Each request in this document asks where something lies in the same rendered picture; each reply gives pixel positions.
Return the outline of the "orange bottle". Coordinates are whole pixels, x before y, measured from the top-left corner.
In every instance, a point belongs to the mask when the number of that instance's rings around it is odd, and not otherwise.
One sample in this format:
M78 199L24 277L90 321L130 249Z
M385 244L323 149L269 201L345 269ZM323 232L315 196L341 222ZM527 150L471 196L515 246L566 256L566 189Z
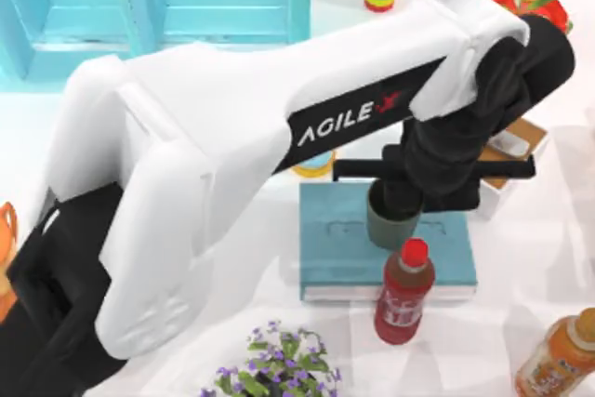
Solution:
M566 316L549 329L515 376L518 397L569 397L595 372L595 335L580 329L581 319Z

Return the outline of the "grey-green cup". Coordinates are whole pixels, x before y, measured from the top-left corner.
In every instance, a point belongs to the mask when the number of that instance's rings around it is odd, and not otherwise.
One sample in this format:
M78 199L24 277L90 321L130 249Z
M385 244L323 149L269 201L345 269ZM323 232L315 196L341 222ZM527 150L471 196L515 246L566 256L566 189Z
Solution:
M405 220L391 220L385 215L382 204L382 180L375 180L366 195L366 229L374 245L388 250L400 250L406 239L411 237L423 209L421 196L420 212Z

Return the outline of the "purple flower plant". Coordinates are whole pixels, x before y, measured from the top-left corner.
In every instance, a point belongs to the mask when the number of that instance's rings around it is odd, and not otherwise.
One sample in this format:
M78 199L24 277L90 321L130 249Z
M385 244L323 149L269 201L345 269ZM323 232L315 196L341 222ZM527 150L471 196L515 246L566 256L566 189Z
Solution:
M254 328L242 366L221 366L198 397L339 397L343 376L329 364L323 338L278 320Z

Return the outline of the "pale grey rounded box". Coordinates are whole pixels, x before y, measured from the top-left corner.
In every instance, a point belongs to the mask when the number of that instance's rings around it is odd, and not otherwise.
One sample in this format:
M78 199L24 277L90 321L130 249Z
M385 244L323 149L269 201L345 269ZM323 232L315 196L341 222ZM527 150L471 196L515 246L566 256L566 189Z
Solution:
M531 148L531 145L527 140L522 139L508 130L503 130L492 136L488 141L488 145L492 149L513 158L523 158Z

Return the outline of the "white framed brown coaster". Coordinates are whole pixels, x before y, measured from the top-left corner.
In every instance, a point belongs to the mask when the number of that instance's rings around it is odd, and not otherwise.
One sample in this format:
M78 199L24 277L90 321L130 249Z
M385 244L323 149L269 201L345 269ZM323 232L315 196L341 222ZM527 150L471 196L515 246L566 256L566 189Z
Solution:
M507 131L515 135L518 139L525 141L527 152L524 158L532 154L535 161L537 161L543 152L543 148L546 146L548 140L547 131L523 118L519 118L509 125ZM515 161L515 158L510 157L507 153L499 152L490 146L486 146L480 156L480 161L504 162ZM476 209L476 213L485 219L492 218L507 199L517 189L522 188L525 183L527 183L525 179L483 179L480 183L480 204Z

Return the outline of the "red bottle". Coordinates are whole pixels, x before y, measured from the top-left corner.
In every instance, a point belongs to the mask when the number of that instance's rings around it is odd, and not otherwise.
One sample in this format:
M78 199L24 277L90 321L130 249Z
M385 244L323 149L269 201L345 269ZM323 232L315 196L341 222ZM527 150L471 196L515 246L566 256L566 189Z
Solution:
M374 317L377 335L383 341L403 345L413 338L434 281L434 266L423 239L409 238L399 252L389 256Z

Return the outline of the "yellow and blue cup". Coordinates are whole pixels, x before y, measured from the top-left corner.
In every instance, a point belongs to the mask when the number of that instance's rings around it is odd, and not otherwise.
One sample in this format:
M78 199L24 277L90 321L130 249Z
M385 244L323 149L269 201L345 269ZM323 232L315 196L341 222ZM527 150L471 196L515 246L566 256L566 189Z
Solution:
M306 179L316 179L328 175L336 160L336 151L328 151L291 167L291 170Z

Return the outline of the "orange trophy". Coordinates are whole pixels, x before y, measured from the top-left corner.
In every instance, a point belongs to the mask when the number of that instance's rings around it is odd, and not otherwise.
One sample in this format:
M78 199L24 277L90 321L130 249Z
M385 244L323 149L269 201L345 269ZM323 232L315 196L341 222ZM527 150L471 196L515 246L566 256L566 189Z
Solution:
M18 230L15 208L10 202L5 202L0 206L0 324L17 301L7 277L7 269L16 256Z

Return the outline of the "blue book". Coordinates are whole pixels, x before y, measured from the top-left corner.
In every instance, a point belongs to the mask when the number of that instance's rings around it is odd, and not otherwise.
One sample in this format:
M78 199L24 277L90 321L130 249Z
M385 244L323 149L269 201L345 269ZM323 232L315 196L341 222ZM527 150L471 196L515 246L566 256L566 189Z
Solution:
M308 302L377 299L390 251L370 241L366 228L368 182L303 183L299 187L300 297ZM467 216L424 213L415 237L429 246L435 269L432 303L458 302L477 288Z

